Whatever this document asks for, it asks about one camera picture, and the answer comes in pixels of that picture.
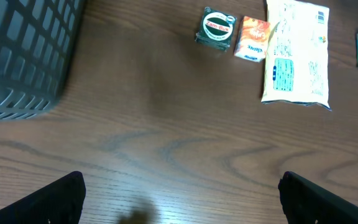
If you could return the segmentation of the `round sticker item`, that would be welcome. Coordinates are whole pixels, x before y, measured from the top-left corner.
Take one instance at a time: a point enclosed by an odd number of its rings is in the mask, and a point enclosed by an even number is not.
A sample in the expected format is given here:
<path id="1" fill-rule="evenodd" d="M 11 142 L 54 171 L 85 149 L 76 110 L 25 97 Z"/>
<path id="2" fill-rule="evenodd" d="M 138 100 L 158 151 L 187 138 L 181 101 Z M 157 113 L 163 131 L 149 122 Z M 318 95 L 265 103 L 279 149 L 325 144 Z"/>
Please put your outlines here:
<path id="1" fill-rule="evenodd" d="M 231 14 L 205 7 L 195 42 L 226 52 L 231 47 L 236 22 Z"/>

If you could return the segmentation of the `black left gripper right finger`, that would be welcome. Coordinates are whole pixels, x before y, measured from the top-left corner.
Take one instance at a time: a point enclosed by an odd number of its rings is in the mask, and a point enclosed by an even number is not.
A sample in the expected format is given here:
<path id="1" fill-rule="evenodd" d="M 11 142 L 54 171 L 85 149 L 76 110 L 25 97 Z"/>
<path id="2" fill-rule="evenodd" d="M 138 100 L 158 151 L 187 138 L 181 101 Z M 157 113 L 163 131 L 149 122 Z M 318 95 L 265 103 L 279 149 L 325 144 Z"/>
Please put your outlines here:
<path id="1" fill-rule="evenodd" d="M 358 223 L 358 206 L 292 171 L 284 173 L 278 189 L 288 223 Z"/>

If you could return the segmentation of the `orange Kleenex tissue pack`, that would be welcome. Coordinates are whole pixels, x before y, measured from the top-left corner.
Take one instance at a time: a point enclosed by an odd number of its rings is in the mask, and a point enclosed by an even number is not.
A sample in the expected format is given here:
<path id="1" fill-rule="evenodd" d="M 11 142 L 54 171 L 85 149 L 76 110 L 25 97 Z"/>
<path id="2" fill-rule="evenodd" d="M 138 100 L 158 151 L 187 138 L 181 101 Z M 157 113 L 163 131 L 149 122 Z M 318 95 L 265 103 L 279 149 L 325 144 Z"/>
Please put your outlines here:
<path id="1" fill-rule="evenodd" d="M 261 62 L 267 52 L 270 23 L 244 16 L 237 38 L 234 56 L 253 62 Z"/>

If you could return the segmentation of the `wet wipes pack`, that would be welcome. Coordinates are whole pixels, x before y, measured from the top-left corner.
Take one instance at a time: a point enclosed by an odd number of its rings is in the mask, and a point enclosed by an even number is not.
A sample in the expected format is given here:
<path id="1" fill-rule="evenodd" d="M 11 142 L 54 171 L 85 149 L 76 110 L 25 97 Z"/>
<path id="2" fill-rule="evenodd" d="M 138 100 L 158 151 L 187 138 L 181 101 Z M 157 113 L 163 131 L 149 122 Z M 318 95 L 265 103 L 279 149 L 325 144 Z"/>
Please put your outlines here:
<path id="1" fill-rule="evenodd" d="M 329 109 L 329 8 L 294 0 L 268 0 L 267 20 L 272 31 L 261 102 L 284 101 Z"/>

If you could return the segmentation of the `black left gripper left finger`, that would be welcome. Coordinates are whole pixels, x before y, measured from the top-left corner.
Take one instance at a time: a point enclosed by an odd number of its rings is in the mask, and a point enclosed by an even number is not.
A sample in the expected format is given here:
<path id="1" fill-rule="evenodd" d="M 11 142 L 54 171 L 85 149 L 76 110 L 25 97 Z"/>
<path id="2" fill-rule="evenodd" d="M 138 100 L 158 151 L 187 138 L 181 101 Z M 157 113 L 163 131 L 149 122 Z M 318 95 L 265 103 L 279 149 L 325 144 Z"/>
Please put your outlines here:
<path id="1" fill-rule="evenodd" d="M 83 174 L 74 171 L 0 209 L 0 224 L 78 224 L 85 196 Z"/>

